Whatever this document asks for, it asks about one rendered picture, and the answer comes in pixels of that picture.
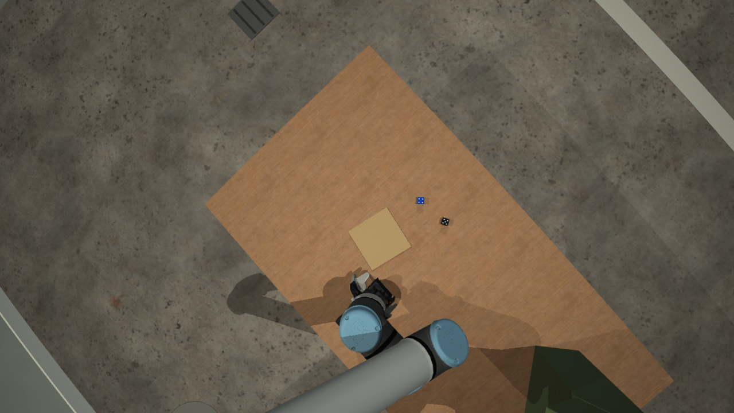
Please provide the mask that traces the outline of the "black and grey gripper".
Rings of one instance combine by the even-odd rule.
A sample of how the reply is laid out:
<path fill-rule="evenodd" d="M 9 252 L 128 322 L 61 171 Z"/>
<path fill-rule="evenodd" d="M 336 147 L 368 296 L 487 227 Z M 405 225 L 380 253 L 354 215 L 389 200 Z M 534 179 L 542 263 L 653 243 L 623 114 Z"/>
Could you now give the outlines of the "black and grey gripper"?
<path fill-rule="evenodd" d="M 359 294 L 362 294 L 362 293 L 372 293 L 380 297 L 386 306 L 387 315 L 385 318 L 388 319 L 389 317 L 392 317 L 392 314 L 390 313 L 397 306 L 396 303 L 392 304 L 393 302 L 395 302 L 395 296 L 392 297 L 392 294 L 382 284 L 382 282 L 378 280 L 378 278 L 374 280 L 374 282 L 372 282 L 372 284 L 370 284 L 369 287 L 367 288 L 367 285 L 365 284 L 365 282 L 367 281 L 367 279 L 369 279 L 369 275 L 370 275 L 369 272 L 366 272 L 365 274 L 362 274 L 357 278 L 356 274 L 353 274 L 351 284 L 350 284 L 350 291 L 352 292 L 353 297 L 357 297 Z"/>

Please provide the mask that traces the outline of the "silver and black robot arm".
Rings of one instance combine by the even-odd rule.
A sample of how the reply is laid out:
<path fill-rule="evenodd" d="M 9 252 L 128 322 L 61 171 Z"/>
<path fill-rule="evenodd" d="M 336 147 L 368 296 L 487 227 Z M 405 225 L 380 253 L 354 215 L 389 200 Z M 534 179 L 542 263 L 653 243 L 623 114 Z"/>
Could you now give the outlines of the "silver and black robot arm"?
<path fill-rule="evenodd" d="M 456 322 L 433 321 L 404 339 L 380 297 L 351 300 L 335 322 L 343 344 L 367 360 L 265 413 L 380 413 L 466 361 L 468 340 Z"/>

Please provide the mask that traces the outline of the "tan square mat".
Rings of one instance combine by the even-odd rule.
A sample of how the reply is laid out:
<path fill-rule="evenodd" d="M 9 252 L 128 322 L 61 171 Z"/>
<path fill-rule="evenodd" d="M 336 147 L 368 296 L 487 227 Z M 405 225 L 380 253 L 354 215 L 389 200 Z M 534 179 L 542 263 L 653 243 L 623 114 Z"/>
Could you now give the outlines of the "tan square mat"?
<path fill-rule="evenodd" d="M 411 247 L 387 207 L 348 233 L 372 270 Z"/>

